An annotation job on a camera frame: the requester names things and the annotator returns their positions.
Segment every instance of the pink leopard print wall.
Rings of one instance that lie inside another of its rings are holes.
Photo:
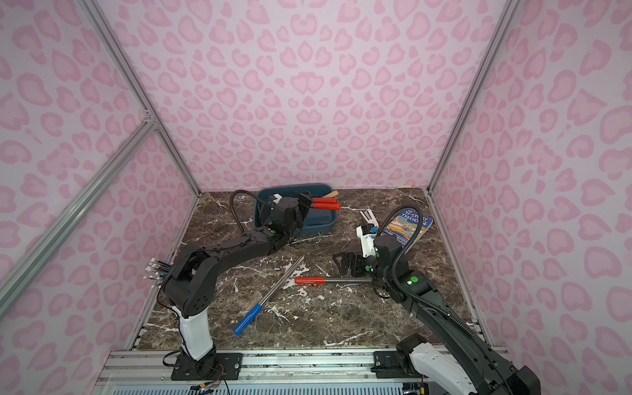
[[[0,4],[0,284],[144,115],[72,0]]]
[[[204,190],[426,185],[504,1],[116,0]]]
[[[632,3],[529,1],[437,202],[544,394],[632,392]]]
[[[152,135],[0,322],[0,392],[89,394],[147,302],[193,195]]]

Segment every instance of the aluminum frame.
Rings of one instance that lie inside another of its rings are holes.
[[[159,125],[158,131],[160,132],[159,134],[162,142],[167,147],[167,151],[169,151],[169,154],[173,158],[178,169],[186,178],[186,182],[189,184],[194,194],[199,195],[200,187],[197,185],[195,177],[193,177],[193,173],[191,173],[191,169],[189,169],[186,165],[184,158],[182,158],[182,155],[180,155],[180,152],[171,140],[160,114],[154,108],[154,105],[149,99],[149,95],[147,95],[143,85],[140,83],[139,77],[135,73],[127,55],[122,50],[121,44],[116,38],[116,34],[114,34],[114,30],[112,29],[112,26],[110,26],[103,10],[95,0],[77,0],[77,2],[90,21],[90,24],[94,28],[96,34],[99,36],[104,47],[110,54],[110,57],[114,63],[116,63],[118,70],[121,72],[123,78],[130,87],[130,91],[134,98],[136,98],[148,116],[152,116],[157,120]]]
[[[485,322],[485,319],[483,318],[483,314],[481,312],[480,306],[478,305],[476,296],[474,295],[474,292],[470,288],[468,278],[467,276],[465,276],[465,273],[463,272],[463,268],[458,264],[459,261],[457,259],[456,250],[454,249],[454,241],[452,240],[449,232],[447,231],[446,223],[443,220],[441,211],[437,207],[437,204],[435,203],[432,195],[428,191],[425,191],[424,194],[426,196],[426,201],[428,202],[428,206],[430,207],[430,211],[432,212],[432,217],[434,218],[434,221],[437,223],[437,226],[439,227],[439,232],[441,234],[443,244],[446,246],[447,255],[450,258],[450,261],[452,261],[452,266],[454,267],[454,273],[456,274],[456,280],[459,283],[459,286],[461,287],[461,293],[463,294],[463,298],[465,299],[466,306],[468,307],[468,310],[470,311],[470,314],[472,316],[472,321],[474,321],[475,324],[478,325],[479,332],[482,334],[483,340],[485,342],[487,342],[488,344],[492,346],[499,346],[499,344],[494,344],[493,342],[490,342],[492,337],[489,336],[490,334],[489,327],[487,326],[487,323]]]
[[[90,183],[68,204],[37,245],[18,261],[16,269],[0,286],[0,320],[37,278],[46,263],[68,239],[147,137],[157,129],[153,117],[147,117],[114,156],[103,165]]]
[[[436,349],[449,355],[443,346]],[[507,349],[495,347],[495,351],[506,356]],[[243,353],[240,379],[229,382],[272,384],[333,383],[333,382],[410,382],[418,379],[378,379],[371,367],[375,361],[373,352],[395,351],[394,346],[382,347],[335,347],[297,349],[222,349],[218,352]],[[99,374],[98,387],[122,385],[197,384],[198,381],[171,381],[170,367],[162,364],[168,350],[113,351]],[[168,363],[176,361],[174,356],[166,358]]]
[[[456,117],[456,122],[454,123],[452,131],[447,139],[446,146],[443,148],[443,151],[439,156],[437,167],[435,168],[434,173],[432,173],[432,177],[430,177],[430,183],[428,184],[428,191],[430,194],[433,193],[435,187],[441,180],[441,176],[446,169],[456,143],[467,125],[467,120],[470,117],[478,98],[483,92],[487,77],[489,77],[492,72],[496,60],[502,52],[502,47],[504,46],[505,41],[507,41],[507,37],[509,36],[514,23],[518,19],[525,2],[525,0],[507,0],[507,3],[505,3],[505,7],[501,12],[496,28],[494,29],[494,33],[492,34],[492,39],[489,40],[489,44],[487,44],[480,66],[477,69],[468,94],[465,97],[463,105]]]
[[[182,228],[178,231],[178,235],[174,240],[173,246],[169,250],[167,254],[167,259],[172,260],[175,258],[176,253],[178,252],[178,248],[180,244],[182,244],[182,239],[185,237],[186,230],[189,228],[189,223],[191,223],[191,219],[193,218],[193,213],[197,208],[198,202],[200,201],[200,197],[196,196],[193,199],[193,204],[191,204],[191,208],[187,213],[187,218],[185,223],[182,225]],[[156,294],[158,293],[159,288],[153,288],[149,295],[147,296],[147,300],[145,300],[145,304],[143,306],[143,310],[141,310],[140,315],[137,318],[137,321],[134,323],[134,328],[132,328],[128,339],[123,346],[123,349],[132,350],[136,346],[136,341],[140,337],[140,331],[143,329],[145,323],[149,320],[149,317],[152,314],[152,310],[154,309]]]

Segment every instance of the blue screwdriver handle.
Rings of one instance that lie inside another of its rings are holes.
[[[246,329],[248,325],[250,325],[250,323],[255,318],[257,318],[257,315],[259,314],[259,312],[261,312],[261,309],[263,309],[263,307],[260,304],[256,304],[252,308],[252,310],[250,310],[248,314],[246,314],[246,317],[243,317],[243,320],[241,320],[241,322],[237,324],[235,329],[233,329],[233,332],[235,332],[235,334],[239,336],[244,331],[244,329]]]

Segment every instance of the marble table surface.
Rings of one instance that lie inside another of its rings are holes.
[[[228,209],[228,192],[203,193],[183,243],[211,246],[239,235]],[[337,277],[331,256],[361,251],[355,228],[364,221],[358,212],[372,209],[378,221],[402,204],[430,209],[423,191],[416,188],[341,190],[343,208],[329,233],[306,234],[291,245],[228,270],[217,280],[215,300],[209,308],[209,327],[218,348],[319,347],[334,345],[377,346],[396,344],[413,332],[433,343],[438,339],[417,319],[392,300],[380,299],[367,284],[349,286],[299,286],[277,291],[257,319],[240,336],[233,328],[279,279],[285,267],[300,255],[301,276]],[[245,227],[252,227],[253,199],[239,195],[236,211]],[[470,314],[436,224],[408,253],[411,269],[433,280],[452,308],[465,320]],[[174,313],[156,305],[145,324],[138,349],[175,349],[180,346]]]

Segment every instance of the book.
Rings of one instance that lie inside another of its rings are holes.
[[[424,233],[426,233],[432,223],[432,218],[423,217],[422,230],[419,232],[417,239],[413,241],[413,245],[423,236]],[[397,241],[405,246],[408,240],[410,240],[413,236],[418,224],[419,214],[417,214],[413,209],[404,209],[404,211],[399,213],[399,215],[391,221],[383,232],[394,235],[397,238]]]

